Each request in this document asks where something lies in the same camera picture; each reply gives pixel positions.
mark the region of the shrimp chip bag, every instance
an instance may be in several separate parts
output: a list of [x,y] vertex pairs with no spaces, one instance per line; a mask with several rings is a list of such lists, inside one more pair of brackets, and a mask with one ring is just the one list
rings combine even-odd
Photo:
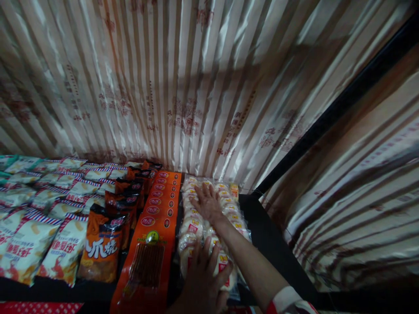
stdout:
[[78,257],[84,250],[87,217],[67,214],[39,268],[38,276],[76,283]]
[[37,210],[25,215],[1,259],[4,277],[32,286],[42,257],[61,223],[62,220],[48,218]]

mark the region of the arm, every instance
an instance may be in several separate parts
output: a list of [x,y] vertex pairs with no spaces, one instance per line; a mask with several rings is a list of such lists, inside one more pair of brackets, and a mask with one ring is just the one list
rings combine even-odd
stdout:
[[204,185],[202,190],[196,188],[196,191],[199,203],[190,199],[191,203],[217,230],[233,255],[258,305],[266,313],[274,296],[289,286],[288,282],[222,214],[218,194],[213,187],[208,190]]

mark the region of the finger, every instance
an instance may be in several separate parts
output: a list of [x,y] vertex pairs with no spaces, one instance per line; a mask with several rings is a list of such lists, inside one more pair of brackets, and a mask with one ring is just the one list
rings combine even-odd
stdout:
[[230,297],[230,294],[228,291],[221,291],[218,294],[217,297],[217,303],[216,303],[216,313],[220,314],[223,309],[227,306],[227,300]]
[[199,252],[201,250],[201,243],[197,241],[195,243],[195,247],[192,254],[192,263],[191,263],[191,269],[195,269],[198,266],[198,259],[199,259]]
[[200,201],[204,199],[204,194],[202,193],[202,190],[199,188],[199,186],[195,186],[195,191],[198,195],[198,198]]
[[209,186],[209,194],[211,195],[212,198],[215,197],[215,191],[212,185]]
[[201,212],[201,205],[199,205],[198,201],[196,199],[194,199],[193,197],[189,198],[191,204],[193,207],[195,207],[195,209],[199,212]]
[[202,184],[202,193],[206,197],[210,197],[211,196],[206,184]]
[[231,272],[233,271],[233,264],[228,263],[227,267],[223,269],[221,273],[215,277],[216,288],[220,289],[227,282],[228,277],[230,277]]
[[214,245],[213,252],[211,253],[211,257],[209,258],[208,267],[206,268],[207,273],[212,277],[215,267],[217,266],[218,261],[218,255],[220,253],[220,247],[217,245]]

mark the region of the forearm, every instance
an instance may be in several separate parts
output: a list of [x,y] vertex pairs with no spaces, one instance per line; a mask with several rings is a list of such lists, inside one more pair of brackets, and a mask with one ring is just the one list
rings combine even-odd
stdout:
[[289,286],[288,282],[227,218],[219,217],[213,225],[239,266],[258,305],[266,312],[273,297],[284,287]]

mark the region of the plastic-wrapped bread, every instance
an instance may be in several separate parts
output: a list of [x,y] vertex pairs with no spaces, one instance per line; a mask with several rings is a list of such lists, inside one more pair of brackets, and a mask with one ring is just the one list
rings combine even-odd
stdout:
[[203,222],[198,218],[185,219],[180,228],[180,234],[194,233],[198,239],[202,239],[203,234]]

